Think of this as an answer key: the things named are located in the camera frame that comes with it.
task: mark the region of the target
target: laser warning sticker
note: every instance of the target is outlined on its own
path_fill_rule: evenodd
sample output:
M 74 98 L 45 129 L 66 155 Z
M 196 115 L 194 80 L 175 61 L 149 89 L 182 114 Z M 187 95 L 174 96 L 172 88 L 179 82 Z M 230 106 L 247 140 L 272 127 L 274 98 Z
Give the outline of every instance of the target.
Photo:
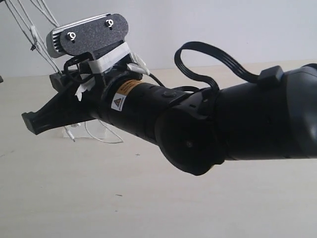
M 143 82 L 140 80 L 129 80 L 122 84 L 121 87 L 118 89 L 117 93 L 113 97 L 111 108 L 121 112 L 125 98 L 131 92 L 131 90 L 140 83 Z
M 124 100 L 127 96 L 116 93 L 113 97 L 111 108 L 117 111 L 122 111 Z

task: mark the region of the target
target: warning label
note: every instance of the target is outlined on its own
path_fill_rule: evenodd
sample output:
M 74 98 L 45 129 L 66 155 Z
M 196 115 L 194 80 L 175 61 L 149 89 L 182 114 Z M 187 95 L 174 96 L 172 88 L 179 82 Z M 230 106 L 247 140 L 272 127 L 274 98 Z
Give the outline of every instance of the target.
M 117 93 L 113 97 L 111 108 L 121 112 L 125 98 L 131 92 L 131 90 L 140 83 L 143 82 L 140 80 L 129 80 L 122 84 L 121 87 L 118 89 Z
M 111 108 L 117 111 L 122 111 L 124 100 L 127 96 L 116 93 L 113 97 Z
M 143 83 L 140 80 L 130 80 L 121 85 L 117 93 L 127 96 L 129 92 L 140 83 Z

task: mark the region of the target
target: robotic arm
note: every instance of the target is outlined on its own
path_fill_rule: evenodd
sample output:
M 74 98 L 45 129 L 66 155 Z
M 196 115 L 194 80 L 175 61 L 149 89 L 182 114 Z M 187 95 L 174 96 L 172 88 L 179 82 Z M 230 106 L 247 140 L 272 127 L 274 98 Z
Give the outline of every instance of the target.
M 177 67 L 209 86 L 164 87 L 124 38 L 127 21 L 104 14 L 58 27 L 47 37 L 54 58 L 71 55 L 62 74 L 50 75 L 57 94 L 37 112 L 22 115 L 35 135 L 100 119 L 157 145 L 178 169 L 206 173 L 225 160 L 317 157 L 317 64 L 260 75 L 247 72 L 222 50 L 189 42 L 175 54 Z M 191 72 L 182 50 L 217 58 L 244 84 L 220 90 L 208 76 Z M 159 86 L 142 81 L 150 75 Z

